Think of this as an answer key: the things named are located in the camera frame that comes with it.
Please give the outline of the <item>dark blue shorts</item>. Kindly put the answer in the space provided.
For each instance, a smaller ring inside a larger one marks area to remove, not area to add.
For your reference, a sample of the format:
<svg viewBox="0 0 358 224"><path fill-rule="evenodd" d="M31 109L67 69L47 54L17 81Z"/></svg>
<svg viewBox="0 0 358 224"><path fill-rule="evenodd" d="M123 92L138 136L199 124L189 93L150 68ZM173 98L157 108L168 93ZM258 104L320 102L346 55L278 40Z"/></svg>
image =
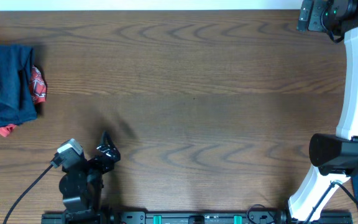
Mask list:
<svg viewBox="0 0 358 224"><path fill-rule="evenodd" d="M29 90L34 49L0 45L0 127L37 118Z"/></svg>

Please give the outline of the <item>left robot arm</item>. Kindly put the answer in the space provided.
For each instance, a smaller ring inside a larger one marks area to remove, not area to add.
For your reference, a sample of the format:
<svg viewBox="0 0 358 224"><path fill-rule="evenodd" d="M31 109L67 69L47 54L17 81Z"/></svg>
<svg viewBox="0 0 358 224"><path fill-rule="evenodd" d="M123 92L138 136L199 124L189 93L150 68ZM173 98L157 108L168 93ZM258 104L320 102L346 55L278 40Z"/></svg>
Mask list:
<svg viewBox="0 0 358 224"><path fill-rule="evenodd" d="M65 175L59 183L66 210L63 223L114 223L108 205L101 205L103 175L114 169L121 154L110 134L105 131L96 147L99 154L87 160L82 146L75 140L64 142L55 154L55 167L62 166Z"/></svg>

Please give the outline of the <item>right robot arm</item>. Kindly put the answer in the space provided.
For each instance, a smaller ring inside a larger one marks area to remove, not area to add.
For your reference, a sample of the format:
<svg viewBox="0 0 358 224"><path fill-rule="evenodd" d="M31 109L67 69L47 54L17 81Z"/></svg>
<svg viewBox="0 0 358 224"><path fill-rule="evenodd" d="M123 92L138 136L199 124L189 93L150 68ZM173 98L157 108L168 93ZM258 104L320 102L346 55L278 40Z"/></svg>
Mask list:
<svg viewBox="0 0 358 224"><path fill-rule="evenodd" d="M300 188L288 199L278 223L352 223L350 213L324 212L338 188L358 174L358 0L301 4L297 29L322 32L346 47L346 81L341 117L335 134L314 134L311 167Z"/></svg>

